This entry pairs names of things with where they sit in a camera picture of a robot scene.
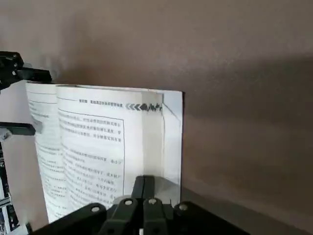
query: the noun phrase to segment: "open book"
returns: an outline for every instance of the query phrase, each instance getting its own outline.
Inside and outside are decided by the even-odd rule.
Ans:
[[[182,93],[133,88],[26,84],[49,221],[92,202],[110,207],[136,176],[180,201]]]

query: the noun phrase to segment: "black mechanical arm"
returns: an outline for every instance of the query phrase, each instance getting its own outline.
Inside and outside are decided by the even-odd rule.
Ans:
[[[22,80],[50,83],[52,79],[48,70],[25,68],[19,53],[0,51],[0,93],[11,84]],[[6,140],[9,135],[32,136],[34,134],[35,129],[31,124],[0,122],[0,141]]]
[[[173,208],[154,195],[155,178],[138,176],[131,197],[108,210],[92,203],[30,234],[248,235],[191,202]]]

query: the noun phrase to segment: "black clamp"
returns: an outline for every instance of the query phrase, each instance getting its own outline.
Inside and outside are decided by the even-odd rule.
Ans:
[[[248,235],[194,203],[163,204],[154,198],[154,186],[153,176],[138,176],[132,196],[108,210],[92,203],[31,234]]]
[[[27,80],[32,82],[50,83],[48,70],[24,68],[24,61],[17,52],[0,51],[0,92],[11,84]],[[35,129],[31,124],[0,122],[0,141],[7,140],[11,135],[33,136]]]
[[[0,51],[0,91],[22,80],[51,82],[52,78],[48,70],[24,68],[23,66],[24,61],[19,53]]]

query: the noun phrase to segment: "book page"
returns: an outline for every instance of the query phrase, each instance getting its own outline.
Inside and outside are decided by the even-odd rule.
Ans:
[[[59,86],[57,102],[71,210],[109,207],[136,176],[162,174],[162,94]]]
[[[163,95],[163,152],[162,174],[156,178],[156,197],[163,203],[176,205],[180,202],[181,190],[181,161],[182,161],[182,124],[183,99],[182,92],[153,90],[146,88],[100,87],[79,85],[85,88],[98,88],[103,90],[155,92]]]
[[[56,86],[26,84],[49,222],[68,214]]]

